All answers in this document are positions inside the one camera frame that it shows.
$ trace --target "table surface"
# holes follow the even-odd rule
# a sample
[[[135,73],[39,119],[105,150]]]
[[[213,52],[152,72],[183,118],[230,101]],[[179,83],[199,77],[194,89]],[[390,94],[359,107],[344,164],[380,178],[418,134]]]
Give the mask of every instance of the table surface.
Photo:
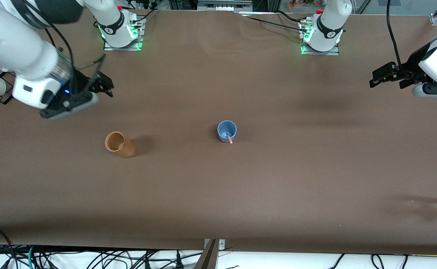
[[[103,52],[92,22],[60,27],[77,65]],[[403,61],[437,33],[391,23]],[[369,88],[396,60],[384,16],[346,29],[340,56],[312,56],[232,12],[159,12],[142,51],[106,53],[114,98],[61,121],[0,104],[0,228],[18,244],[437,253],[437,99]],[[109,153],[112,131],[139,154]]]

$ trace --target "blue plastic cup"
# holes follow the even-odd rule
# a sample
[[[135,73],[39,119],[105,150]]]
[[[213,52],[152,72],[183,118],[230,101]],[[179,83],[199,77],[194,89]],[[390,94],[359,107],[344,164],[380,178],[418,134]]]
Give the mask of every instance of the blue plastic cup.
[[[232,121],[222,121],[217,126],[217,133],[223,143],[230,143],[227,135],[233,140],[237,134],[237,126]]]

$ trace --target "brown cup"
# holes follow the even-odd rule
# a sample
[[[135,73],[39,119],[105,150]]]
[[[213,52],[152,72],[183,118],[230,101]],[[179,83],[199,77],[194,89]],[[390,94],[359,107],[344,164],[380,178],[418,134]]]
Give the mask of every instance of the brown cup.
[[[132,158],[135,155],[135,145],[121,132],[112,132],[104,141],[106,149],[123,158]]]

